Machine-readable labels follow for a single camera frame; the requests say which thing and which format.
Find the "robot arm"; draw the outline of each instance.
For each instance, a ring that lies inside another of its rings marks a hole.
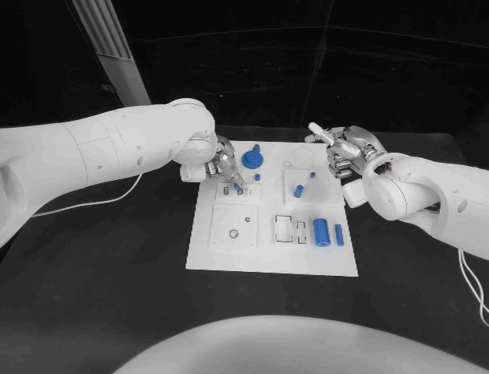
[[[213,115],[193,99],[0,129],[0,247],[53,199],[157,170],[171,160],[183,164],[187,182],[206,179],[209,166],[213,176],[243,185],[232,142],[214,130]]]
[[[489,259],[489,171],[387,153],[362,127],[310,128],[307,140],[330,145],[334,176],[363,175],[344,186],[350,206],[370,202],[385,219],[418,225],[434,238]]]

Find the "blue object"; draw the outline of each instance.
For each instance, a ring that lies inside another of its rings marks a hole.
[[[341,224],[337,224],[337,241],[338,241],[338,245],[343,246],[344,245],[344,234],[343,234]]]
[[[295,197],[299,198],[304,195],[304,187],[298,185],[298,189],[295,190]]]
[[[314,221],[314,234],[315,245],[318,247],[328,247],[331,245],[330,226],[324,218],[318,218],[318,220]]]
[[[249,169],[258,169],[263,165],[263,155],[261,154],[259,144],[253,146],[253,150],[243,155],[243,165]]]

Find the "cable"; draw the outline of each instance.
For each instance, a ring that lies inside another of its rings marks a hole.
[[[489,309],[488,309],[487,305],[484,304],[484,289],[483,289],[481,281],[478,280],[477,275],[473,272],[473,268],[467,264],[467,257],[464,255],[464,251],[461,249],[458,249],[458,258],[460,258],[460,261],[461,261],[461,270],[463,270],[464,277],[467,278],[467,283],[470,284],[470,288],[473,289],[473,294],[475,295],[477,300],[480,302],[481,320],[483,320],[484,324],[489,327],[489,323],[487,322],[487,320],[484,318],[484,310],[487,310],[487,312],[489,314]],[[465,270],[465,268],[470,270],[470,273],[471,273],[471,275],[473,275],[473,277],[475,279],[481,296],[478,295],[477,290],[475,290],[475,288],[473,286],[473,282],[470,281],[470,278],[467,277],[467,270]]]
[[[63,209],[53,210],[51,212],[46,212],[46,213],[34,214],[34,217],[48,216],[50,214],[54,214],[54,213],[63,212],[63,211],[66,211],[66,210],[69,210],[69,209],[80,208],[80,206],[89,206],[89,205],[99,205],[99,204],[113,203],[115,201],[123,199],[123,198],[129,195],[129,193],[132,192],[132,190],[134,190],[135,187],[138,186],[138,182],[141,181],[141,177],[142,177],[142,175],[144,175],[144,174],[139,175],[139,177],[138,177],[138,179],[136,179],[136,183],[135,183],[135,185],[131,187],[129,192],[128,192],[122,197],[118,197],[116,199],[106,200],[106,201],[96,201],[95,203],[83,203],[83,204],[79,204],[79,205],[73,205],[73,206],[70,206],[69,208],[63,208]]]

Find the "white platform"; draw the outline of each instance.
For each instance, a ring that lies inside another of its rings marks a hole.
[[[252,170],[242,157],[255,144],[262,147],[265,162]],[[224,178],[201,183],[187,269],[357,277],[341,183],[328,170],[327,145],[239,141],[233,145],[245,192],[239,195]],[[304,186],[301,199],[294,197],[298,184]],[[294,243],[276,242],[276,215],[292,217],[294,228],[297,222],[305,222],[307,244],[298,244],[297,235]],[[328,247],[315,245],[317,218],[330,223]],[[343,225],[344,246],[337,245],[337,224]]]

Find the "black table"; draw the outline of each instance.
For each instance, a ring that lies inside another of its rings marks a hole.
[[[285,142],[310,134],[229,126],[217,132]],[[392,152],[465,162],[450,135],[376,135]],[[46,210],[116,197],[134,181],[73,192]],[[262,314],[374,327],[489,369],[489,329],[450,245],[386,221],[367,204],[347,209],[360,277],[187,270],[197,190],[171,163],[118,203],[25,224],[0,266],[0,373],[108,373],[193,327]],[[489,306],[489,262],[468,262]]]

